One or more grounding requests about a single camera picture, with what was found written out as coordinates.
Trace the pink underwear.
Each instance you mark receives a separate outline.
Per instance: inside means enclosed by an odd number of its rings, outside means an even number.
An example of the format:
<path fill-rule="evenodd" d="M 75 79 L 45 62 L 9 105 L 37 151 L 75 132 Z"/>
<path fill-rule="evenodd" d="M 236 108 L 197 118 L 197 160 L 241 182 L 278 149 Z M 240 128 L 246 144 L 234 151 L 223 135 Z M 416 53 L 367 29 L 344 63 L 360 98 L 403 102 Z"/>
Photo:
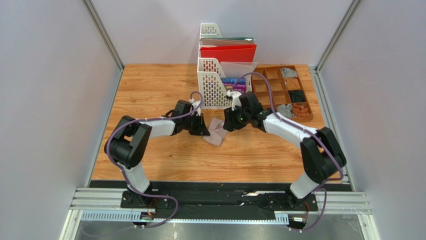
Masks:
<path fill-rule="evenodd" d="M 214 117 L 208 127 L 210 135 L 203 136 L 202 139 L 210 145 L 220 147 L 228 133 L 228 131 L 224 129 L 224 123 L 224 120 Z"/>

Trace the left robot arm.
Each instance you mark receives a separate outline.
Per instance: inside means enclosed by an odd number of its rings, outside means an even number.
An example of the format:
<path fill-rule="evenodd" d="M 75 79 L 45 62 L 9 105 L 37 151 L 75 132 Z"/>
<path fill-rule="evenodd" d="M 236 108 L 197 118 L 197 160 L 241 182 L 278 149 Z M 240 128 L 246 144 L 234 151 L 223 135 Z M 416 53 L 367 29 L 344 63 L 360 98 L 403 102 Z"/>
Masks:
<path fill-rule="evenodd" d="M 121 118 L 105 144 L 104 151 L 110 161 L 122 172 L 129 190 L 142 197 L 151 183 L 146 177 L 142 159 L 150 139 L 174 136 L 188 131 L 192 136 L 209 136 L 202 100 L 179 100 L 174 109 L 158 118 L 135 119 L 128 115 Z"/>

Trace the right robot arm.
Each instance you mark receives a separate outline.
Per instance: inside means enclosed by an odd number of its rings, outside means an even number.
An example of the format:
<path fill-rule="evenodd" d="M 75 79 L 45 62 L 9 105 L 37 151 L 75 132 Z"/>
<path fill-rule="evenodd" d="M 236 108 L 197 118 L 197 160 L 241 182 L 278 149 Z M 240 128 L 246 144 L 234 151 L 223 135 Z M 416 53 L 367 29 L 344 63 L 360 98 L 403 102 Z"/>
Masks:
<path fill-rule="evenodd" d="M 252 125 L 300 149 L 304 172 L 289 188 L 295 198 L 305 198 L 346 166 L 347 159 L 330 128 L 307 127 L 284 117 L 274 108 L 264 108 L 253 92 L 228 91 L 226 97 L 232 103 L 224 110 L 225 130 L 232 132 Z"/>

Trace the grey underwear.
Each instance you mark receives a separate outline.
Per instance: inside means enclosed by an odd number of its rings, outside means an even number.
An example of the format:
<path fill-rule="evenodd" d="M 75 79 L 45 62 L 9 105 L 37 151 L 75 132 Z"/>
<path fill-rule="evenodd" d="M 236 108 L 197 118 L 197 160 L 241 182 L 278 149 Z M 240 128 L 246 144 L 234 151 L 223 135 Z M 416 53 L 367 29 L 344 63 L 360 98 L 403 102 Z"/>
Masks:
<path fill-rule="evenodd" d="M 294 118 L 293 106 L 291 103 L 281 104 L 277 107 L 277 112 L 283 115 L 286 118 Z"/>

